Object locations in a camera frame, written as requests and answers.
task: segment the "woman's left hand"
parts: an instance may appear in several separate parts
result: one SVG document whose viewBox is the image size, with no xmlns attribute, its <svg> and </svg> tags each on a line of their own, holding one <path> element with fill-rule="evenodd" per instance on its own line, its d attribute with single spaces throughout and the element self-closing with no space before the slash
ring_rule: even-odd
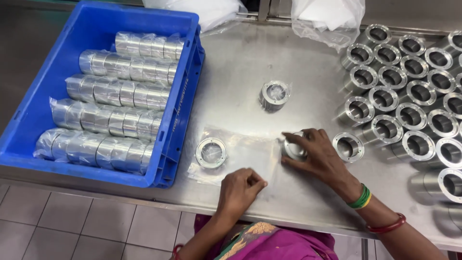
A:
<svg viewBox="0 0 462 260">
<path fill-rule="evenodd" d="M 268 185 L 254 170 L 242 168 L 221 181 L 217 217 L 234 225 L 254 202 L 257 194 Z"/>
</svg>

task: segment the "stainless steel table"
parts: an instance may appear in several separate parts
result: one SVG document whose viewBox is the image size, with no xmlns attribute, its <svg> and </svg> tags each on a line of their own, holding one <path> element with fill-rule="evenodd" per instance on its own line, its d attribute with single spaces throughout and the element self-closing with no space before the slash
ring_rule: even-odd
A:
<svg viewBox="0 0 462 260">
<path fill-rule="evenodd" d="M 4 129 L 68 13 L 10 7 L 2 12 L 8 13 L 0 15 L 0 53 L 8 61 L 0 64 L 0 127 Z M 345 97 L 339 91 L 345 70 L 334 49 L 299 38 L 290 27 L 247 23 L 204 37 L 202 45 L 207 57 L 172 188 L 141 189 L 11 167 L 1 167 L 0 182 L 212 214 L 219 187 L 198 184 L 187 177 L 204 126 L 267 138 L 303 128 L 324 128 L 330 137 L 344 130 L 358 133 L 344 129 L 335 120 L 335 109 Z M 292 96 L 282 110 L 267 114 L 260 107 L 258 93 L 265 82 L 274 79 L 291 82 Z M 364 157 L 348 169 L 385 204 L 405 214 L 409 223 L 438 247 L 460 251 L 460 234 L 443 234 L 433 220 L 435 206 L 418 204 L 408 191 L 408 180 L 416 170 L 408 164 L 390 163 L 386 159 L 392 157 L 389 149 L 366 148 Z M 280 164 L 276 167 L 269 186 L 243 219 L 373 238 L 364 232 L 364 222 L 356 213 L 324 184 Z"/>
</svg>

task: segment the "red bangle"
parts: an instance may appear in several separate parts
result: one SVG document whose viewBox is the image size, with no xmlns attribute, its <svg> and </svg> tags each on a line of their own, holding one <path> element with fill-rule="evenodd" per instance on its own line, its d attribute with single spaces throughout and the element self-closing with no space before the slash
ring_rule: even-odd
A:
<svg viewBox="0 0 462 260">
<path fill-rule="evenodd" d="M 397 213 L 398 216 L 400 216 L 400 219 L 398 219 L 398 221 L 396 221 L 394 224 L 391 224 L 389 226 L 386 226 L 386 227 L 380 227 L 380 228 L 371 228 L 369 225 L 366 225 L 366 228 L 372 232 L 372 233 L 376 233 L 376 234 L 383 234 L 383 233 L 387 233 L 387 232 L 390 232 L 392 230 L 395 230 L 397 228 L 399 228 L 400 226 L 402 226 L 404 223 L 406 223 L 406 217 L 401 214 L 401 213 Z"/>
<path fill-rule="evenodd" d="M 173 256 L 174 256 L 175 260 L 180 260 L 180 257 L 178 256 L 178 252 L 177 252 L 177 251 L 178 251 L 180 248 L 182 248 L 183 246 L 184 246 L 184 245 L 182 245 L 182 244 L 178 244 L 178 245 L 176 245 L 175 248 L 173 249 Z"/>
</svg>

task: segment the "blue plastic crate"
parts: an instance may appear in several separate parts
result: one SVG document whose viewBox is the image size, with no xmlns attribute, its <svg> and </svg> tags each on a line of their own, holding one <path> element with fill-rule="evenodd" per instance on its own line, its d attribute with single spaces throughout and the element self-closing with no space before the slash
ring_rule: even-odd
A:
<svg viewBox="0 0 462 260">
<path fill-rule="evenodd" d="M 93 1 L 78 3 L 0 138 L 0 164 L 136 187 L 170 187 L 205 56 L 198 22 L 199 16 L 188 12 Z M 39 136 L 56 127 L 49 97 L 69 98 L 64 80 L 80 73 L 80 53 L 86 49 L 115 50 L 118 31 L 154 32 L 163 36 L 180 33 L 186 37 L 146 175 L 33 158 Z"/>
</svg>

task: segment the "clear plastic bag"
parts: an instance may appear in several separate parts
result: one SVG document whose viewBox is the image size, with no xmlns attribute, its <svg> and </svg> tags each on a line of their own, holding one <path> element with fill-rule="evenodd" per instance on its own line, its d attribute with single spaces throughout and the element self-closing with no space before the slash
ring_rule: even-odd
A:
<svg viewBox="0 0 462 260">
<path fill-rule="evenodd" d="M 358 37 L 364 12 L 365 0 L 293 0 L 292 29 L 340 52 Z"/>
<path fill-rule="evenodd" d="M 222 33 L 238 23 L 237 13 L 247 13 L 240 0 L 143 0 L 147 8 L 194 12 L 199 15 L 201 32 Z"/>
<path fill-rule="evenodd" d="M 273 173 L 280 160 L 280 145 L 276 139 L 245 136 L 214 127 L 206 127 L 201 142 L 208 138 L 217 138 L 226 147 L 225 161 L 216 168 L 205 168 L 198 160 L 206 162 L 220 160 L 223 156 L 221 147 L 215 143 L 205 145 L 201 158 L 191 162 L 188 176 L 199 183 L 221 185 L 221 180 L 229 173 L 240 168 L 254 169 L 264 180 L 273 179 Z"/>
</svg>

